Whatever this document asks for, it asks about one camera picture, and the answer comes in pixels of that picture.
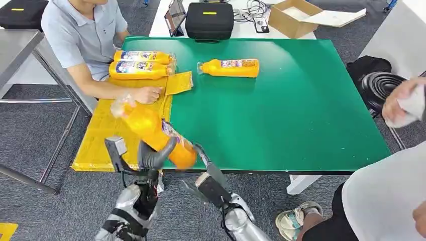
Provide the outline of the person's left hand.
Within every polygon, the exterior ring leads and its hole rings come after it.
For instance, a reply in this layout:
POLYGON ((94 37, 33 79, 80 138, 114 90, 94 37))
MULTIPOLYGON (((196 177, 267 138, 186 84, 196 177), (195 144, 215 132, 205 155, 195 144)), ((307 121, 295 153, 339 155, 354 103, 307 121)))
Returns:
POLYGON ((412 217, 415 221, 416 230, 425 237, 425 201, 413 211, 412 217))

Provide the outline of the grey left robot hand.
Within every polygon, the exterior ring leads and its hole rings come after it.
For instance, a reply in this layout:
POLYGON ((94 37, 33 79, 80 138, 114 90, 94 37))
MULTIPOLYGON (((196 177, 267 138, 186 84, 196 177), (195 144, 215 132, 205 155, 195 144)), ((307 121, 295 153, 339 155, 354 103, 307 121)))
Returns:
POLYGON ((155 176, 153 174, 149 174, 151 178, 147 178, 142 176, 142 179, 136 182, 137 185, 144 187, 148 184, 153 184, 156 187, 160 186, 160 188, 164 189, 164 184, 162 182, 162 174, 159 173, 159 170, 162 169, 164 162, 167 160, 170 153, 173 151, 177 144, 177 137, 170 137, 167 141, 166 145, 156 151, 151 148, 147 143, 143 140, 139 142, 138 150, 137 150, 137 163, 138 167, 141 170, 151 170, 156 171, 155 176))

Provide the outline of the person's right hand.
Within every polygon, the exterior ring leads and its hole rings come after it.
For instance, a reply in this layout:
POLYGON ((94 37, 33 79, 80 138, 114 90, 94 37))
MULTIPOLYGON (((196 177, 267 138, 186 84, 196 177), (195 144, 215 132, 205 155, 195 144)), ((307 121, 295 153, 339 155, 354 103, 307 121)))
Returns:
POLYGON ((162 87, 141 87, 133 89, 132 96, 138 103, 153 104, 159 99, 162 91, 162 87))
POLYGON ((385 121, 395 122, 405 116, 406 112, 400 107, 397 100, 409 97, 418 85, 425 85, 425 77, 415 77, 404 81, 391 92, 382 109, 382 117, 385 121))

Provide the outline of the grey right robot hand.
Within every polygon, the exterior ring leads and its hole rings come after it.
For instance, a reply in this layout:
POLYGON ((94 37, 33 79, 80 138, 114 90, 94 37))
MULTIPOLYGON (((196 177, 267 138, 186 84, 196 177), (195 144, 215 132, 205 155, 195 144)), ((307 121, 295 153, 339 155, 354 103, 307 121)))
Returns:
POLYGON ((201 145, 194 144, 193 148, 203 161, 206 171, 194 183, 182 180, 185 190, 217 208, 229 206, 232 197, 224 174, 210 160, 201 145))

